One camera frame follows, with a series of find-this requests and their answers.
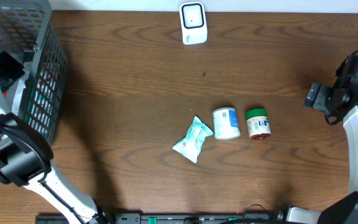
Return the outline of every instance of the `black square outline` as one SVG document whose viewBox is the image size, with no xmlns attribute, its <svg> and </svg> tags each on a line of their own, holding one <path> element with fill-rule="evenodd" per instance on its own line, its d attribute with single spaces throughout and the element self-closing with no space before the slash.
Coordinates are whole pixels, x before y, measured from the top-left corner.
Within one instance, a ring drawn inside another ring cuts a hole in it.
<svg viewBox="0 0 358 224">
<path fill-rule="evenodd" d="M 183 12 L 183 8 L 186 7 L 186 6 L 197 6 L 199 5 L 200 6 L 200 11 L 201 11 L 201 20 L 203 21 L 203 23 L 200 25 L 200 26 L 196 26 L 196 27 L 187 27 L 186 26 L 186 22 L 185 22 L 185 12 Z M 203 27 L 204 26 L 204 14 L 203 14 L 203 7 L 201 6 L 200 3 L 194 3 L 194 4 L 187 4 L 187 5 L 184 5 L 181 7 L 181 16 L 182 16 L 182 19 L 183 19 L 183 25 L 185 26 L 186 29 L 194 29 L 194 28 L 200 28 L 200 27 Z"/>
</svg>

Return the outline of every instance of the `green connector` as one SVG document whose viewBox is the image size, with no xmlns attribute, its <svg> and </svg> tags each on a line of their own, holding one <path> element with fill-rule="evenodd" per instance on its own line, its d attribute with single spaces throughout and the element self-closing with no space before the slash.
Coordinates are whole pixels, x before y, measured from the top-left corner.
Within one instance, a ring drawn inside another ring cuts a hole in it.
<svg viewBox="0 0 358 224">
<path fill-rule="evenodd" d="M 149 218 L 149 224 L 157 224 L 157 218 Z"/>
</svg>

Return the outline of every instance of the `jar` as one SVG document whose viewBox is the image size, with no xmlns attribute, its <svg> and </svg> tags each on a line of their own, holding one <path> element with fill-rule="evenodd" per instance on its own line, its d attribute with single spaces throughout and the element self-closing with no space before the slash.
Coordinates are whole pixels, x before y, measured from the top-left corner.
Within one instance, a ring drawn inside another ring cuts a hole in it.
<svg viewBox="0 0 358 224">
<path fill-rule="evenodd" d="M 251 139 L 265 139 L 270 137 L 269 119 L 265 109 L 254 109 L 246 112 L 248 134 Z"/>
</svg>

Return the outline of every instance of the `white electronic device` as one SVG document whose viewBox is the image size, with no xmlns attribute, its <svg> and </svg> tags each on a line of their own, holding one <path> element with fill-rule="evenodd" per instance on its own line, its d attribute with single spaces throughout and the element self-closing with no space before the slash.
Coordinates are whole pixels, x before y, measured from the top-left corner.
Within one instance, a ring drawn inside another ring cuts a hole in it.
<svg viewBox="0 0 358 224">
<path fill-rule="evenodd" d="M 183 3 L 179 13 L 183 43 L 190 45 L 205 42 L 208 30 L 204 5 L 201 2 Z"/>
</svg>

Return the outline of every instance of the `red jar bottom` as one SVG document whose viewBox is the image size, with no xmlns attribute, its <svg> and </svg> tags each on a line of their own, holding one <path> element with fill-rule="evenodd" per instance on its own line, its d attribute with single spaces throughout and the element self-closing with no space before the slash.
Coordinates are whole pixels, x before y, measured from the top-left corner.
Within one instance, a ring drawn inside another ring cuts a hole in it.
<svg viewBox="0 0 358 224">
<path fill-rule="evenodd" d="M 272 134 L 269 134 L 269 133 L 266 133 L 266 134 L 255 134 L 255 135 L 251 136 L 250 138 L 251 138 L 251 139 L 255 139 L 255 140 L 261 140 L 261 139 L 269 138 L 270 135 L 272 135 Z"/>
</svg>

